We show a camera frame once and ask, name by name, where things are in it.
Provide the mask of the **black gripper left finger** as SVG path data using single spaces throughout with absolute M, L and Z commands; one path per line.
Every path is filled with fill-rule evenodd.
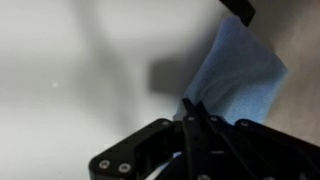
M 210 174 L 210 141 L 204 105 L 183 101 L 179 121 L 157 119 L 89 162 L 90 180 L 202 180 Z

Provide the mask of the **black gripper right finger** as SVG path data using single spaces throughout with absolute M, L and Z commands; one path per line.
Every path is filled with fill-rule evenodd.
M 244 180 L 320 180 L 320 148 L 248 119 L 234 125 L 199 111 L 210 130 L 240 165 Z

